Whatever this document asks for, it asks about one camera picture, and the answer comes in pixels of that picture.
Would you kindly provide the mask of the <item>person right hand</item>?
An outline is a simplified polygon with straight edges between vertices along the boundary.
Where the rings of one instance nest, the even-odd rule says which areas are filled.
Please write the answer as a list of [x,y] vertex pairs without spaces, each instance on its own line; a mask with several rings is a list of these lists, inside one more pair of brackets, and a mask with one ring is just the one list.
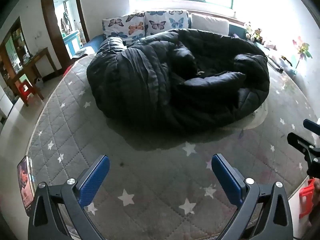
[[309,214],[309,222],[310,224],[313,224],[315,218],[319,214],[319,196],[320,196],[320,182],[319,179],[316,178],[314,181],[314,192],[313,192],[313,197],[312,197],[312,211]]

